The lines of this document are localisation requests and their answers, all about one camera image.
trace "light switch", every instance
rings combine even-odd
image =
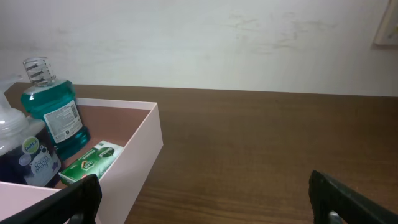
[[[398,45],[398,0],[390,0],[374,43],[378,45]]]

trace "white plastic bottle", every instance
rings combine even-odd
[[[54,187],[62,167],[41,120],[11,108],[0,92],[0,181]]]

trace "pink box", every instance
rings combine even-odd
[[[96,217],[97,223],[123,224],[163,146],[157,103],[87,98],[77,98],[76,103],[91,139],[65,163],[71,164],[101,140],[124,146],[99,180],[103,198]],[[62,183],[50,189],[0,182],[0,220],[64,187]]]

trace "brown tabletop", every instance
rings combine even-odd
[[[28,86],[7,92],[14,107]],[[159,103],[164,147],[126,223],[312,223],[313,169],[398,213],[397,98],[75,88]]]

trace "teal mouthwash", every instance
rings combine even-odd
[[[58,80],[46,57],[24,60],[25,70],[34,86],[21,96],[22,104],[33,118],[45,122],[62,161],[68,159],[90,140],[75,104],[72,82]]]

